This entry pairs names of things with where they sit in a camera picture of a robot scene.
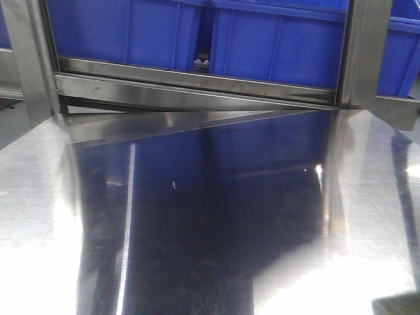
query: stainless steel surface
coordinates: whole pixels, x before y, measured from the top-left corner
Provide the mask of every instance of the stainless steel surface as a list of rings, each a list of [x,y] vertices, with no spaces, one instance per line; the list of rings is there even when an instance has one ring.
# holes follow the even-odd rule
[[[10,49],[0,48],[0,87],[4,84],[19,85],[19,75]]]
[[[31,125],[60,112],[46,38],[44,1],[1,0]]]
[[[394,128],[411,131],[420,115],[420,101],[379,95],[368,109]]]
[[[338,106],[374,105],[393,0],[350,0]]]
[[[354,315],[373,314],[372,302],[378,298],[419,292],[420,146],[367,111],[340,111],[331,131],[325,123],[314,125],[316,128],[308,124],[310,117],[329,113],[282,117],[276,116],[284,113],[276,112],[243,117],[235,117],[236,113],[139,114],[138,129],[134,123],[126,128],[129,115],[94,116],[91,122],[87,117],[71,117],[64,125],[50,118],[40,124],[0,151],[0,313],[108,314],[123,302],[122,314],[133,314],[140,305],[146,313],[155,310],[150,314]],[[187,131],[214,125],[221,127]],[[315,135],[299,129],[308,126]],[[260,133],[263,130],[271,136],[260,143],[258,139],[265,137],[265,132]],[[325,164],[313,165],[313,160],[300,166],[293,159],[292,168],[283,168],[285,164],[276,160],[274,152],[265,154],[269,148],[289,146],[290,150],[281,150],[287,157],[292,157],[295,149],[322,155],[327,148],[314,146],[314,141],[330,132]],[[230,166],[216,174],[224,178],[234,171],[235,179],[227,178],[225,188],[213,190],[211,170],[217,163],[207,144],[212,143],[209,135],[218,134],[226,158],[249,143],[258,144],[259,149],[223,159],[227,163],[223,165]],[[201,140],[190,146],[195,136]],[[201,146],[205,159],[190,159],[195,156],[195,145]],[[146,162],[146,157],[154,159]],[[163,163],[177,157],[177,163]],[[241,162],[247,158],[268,168],[244,169]],[[204,182],[183,186],[195,180],[180,175],[190,174],[195,160],[203,162],[204,170],[209,167]],[[258,179],[261,186],[252,184]],[[244,193],[247,182],[250,191]],[[210,188],[205,192],[211,194],[195,199],[201,185]],[[204,209],[209,211],[222,200],[231,205],[227,209],[239,204],[241,208],[231,213],[233,217],[222,215],[221,221],[200,208],[197,211],[203,217],[187,217],[182,224],[173,216],[195,202],[207,203],[207,198],[210,202]],[[270,200],[277,200],[278,207],[272,208]],[[125,214],[130,204],[128,230]],[[146,209],[155,205],[156,212],[143,211],[142,205]],[[305,212],[308,206],[313,211]],[[271,210],[283,213],[294,207],[292,217],[286,215],[270,223],[284,237],[277,248],[271,243],[276,238],[267,238],[270,229],[257,227],[264,226],[261,224]],[[259,215],[247,221],[242,214],[250,210]],[[153,217],[154,213],[166,215]],[[317,219],[301,216],[305,213]],[[239,225],[223,225],[232,219]],[[212,233],[215,222],[222,224],[221,234]],[[238,230],[241,226],[249,228]],[[178,228],[180,234],[172,235]],[[230,236],[229,231],[241,233]],[[160,248],[156,243],[160,242],[159,233],[172,238],[164,238],[161,250],[153,251],[155,245]],[[218,237],[225,241],[219,243],[214,239]],[[198,251],[207,257],[204,261],[197,261],[189,252],[179,253],[184,242],[207,241],[212,245]],[[123,244],[127,242],[130,251],[124,256]],[[257,247],[261,251],[242,247],[249,242],[262,242]],[[171,244],[181,247],[166,248]],[[226,261],[230,263],[221,273],[209,274],[219,260],[207,254],[212,253],[212,246],[220,245],[220,257],[230,257]],[[246,251],[238,252],[237,258],[231,256],[239,248],[253,251],[249,256]],[[125,285],[120,281],[123,266],[127,268]],[[246,276],[247,268],[251,277]],[[177,274],[177,270],[186,273]],[[232,311],[244,311],[229,312],[222,307],[226,305]]]
[[[333,106],[232,95],[87,75],[54,75],[58,94],[97,101],[130,104],[139,108],[174,110],[296,110],[334,109]]]
[[[24,95],[19,85],[0,83],[0,97],[23,100]]]
[[[107,62],[60,58],[63,72],[111,77],[174,87],[216,91],[263,98],[277,98],[321,105],[334,104],[335,91],[312,87],[298,87],[280,83],[258,82],[231,77],[217,77],[199,73],[183,73],[169,70],[111,64]]]

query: reflective metal surface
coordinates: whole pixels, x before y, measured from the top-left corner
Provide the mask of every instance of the reflective metal surface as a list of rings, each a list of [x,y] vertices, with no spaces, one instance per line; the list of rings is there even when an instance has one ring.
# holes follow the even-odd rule
[[[60,112],[44,0],[1,0],[31,126]]]
[[[44,122],[0,151],[0,313],[386,314],[420,146],[334,113]]]
[[[160,85],[189,87],[207,91],[294,100],[330,106],[334,104],[335,91],[329,89],[298,87],[199,73],[182,73],[76,58],[60,58],[60,65],[63,72],[74,74],[112,77]]]
[[[332,106],[258,98],[236,94],[168,87],[117,79],[70,75],[54,76],[58,94],[97,101],[130,104],[137,108],[170,108],[173,110],[296,110],[332,109]]]
[[[0,87],[4,83],[19,85],[20,80],[12,50],[0,48]]]

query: metal rail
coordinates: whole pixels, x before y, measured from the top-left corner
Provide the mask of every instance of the metal rail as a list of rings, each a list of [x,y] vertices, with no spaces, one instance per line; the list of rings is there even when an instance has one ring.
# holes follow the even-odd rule
[[[168,87],[91,75],[58,73],[54,77],[60,95],[115,102],[124,106],[130,104],[135,108],[217,111],[334,109],[333,106],[319,104]]]
[[[273,82],[218,77],[200,73],[184,73],[138,66],[126,66],[94,60],[60,58],[60,65],[62,72],[71,74],[126,79],[229,94],[293,100],[296,102],[321,105],[333,105],[335,98],[335,91],[330,89],[299,87]]]

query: metal leg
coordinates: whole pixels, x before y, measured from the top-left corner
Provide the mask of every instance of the metal leg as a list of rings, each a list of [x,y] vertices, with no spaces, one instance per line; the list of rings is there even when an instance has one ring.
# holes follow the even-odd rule
[[[336,104],[375,102],[393,0],[350,0]]]
[[[35,127],[60,113],[60,100],[53,77],[58,59],[44,0],[0,0],[9,29],[16,67],[26,106]]]

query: stainless steel frame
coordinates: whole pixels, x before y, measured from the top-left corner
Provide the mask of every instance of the stainless steel frame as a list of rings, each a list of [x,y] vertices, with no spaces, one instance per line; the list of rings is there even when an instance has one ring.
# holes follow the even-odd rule
[[[33,127],[60,112],[43,1],[1,0],[28,115]]]
[[[367,108],[400,129],[411,129],[420,110],[420,102],[376,95],[392,0],[350,0],[337,93],[94,60],[58,59],[46,0],[0,1],[33,125],[51,115],[51,108],[66,113],[66,96],[111,103],[121,109]],[[1,49],[0,60],[4,58],[10,59],[11,52]],[[8,72],[14,71],[12,62],[5,64],[10,64],[11,70],[6,66]],[[10,84],[0,88],[0,96],[22,98],[18,85]]]

